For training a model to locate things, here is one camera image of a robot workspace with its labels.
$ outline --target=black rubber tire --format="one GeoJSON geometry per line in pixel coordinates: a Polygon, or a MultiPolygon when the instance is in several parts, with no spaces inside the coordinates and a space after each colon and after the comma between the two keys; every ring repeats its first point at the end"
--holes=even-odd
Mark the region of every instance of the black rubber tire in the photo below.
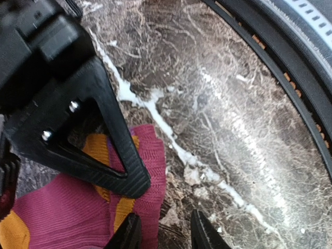
{"type": "Polygon", "coordinates": [[[330,6],[328,1],[312,1],[203,0],[279,81],[311,132],[332,179],[332,24],[318,10],[330,6]]]}

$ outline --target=marble floor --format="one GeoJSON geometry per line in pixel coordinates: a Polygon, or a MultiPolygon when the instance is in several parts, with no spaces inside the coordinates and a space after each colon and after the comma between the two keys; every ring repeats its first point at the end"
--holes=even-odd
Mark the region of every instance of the marble floor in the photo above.
{"type": "MultiPolygon", "coordinates": [[[[128,124],[153,123],[164,140],[160,248],[191,248],[193,209],[232,248],[332,248],[332,187],[315,143],[221,18],[198,0],[79,3],[128,124]]],[[[25,160],[18,195],[55,175],[25,160]]]]}

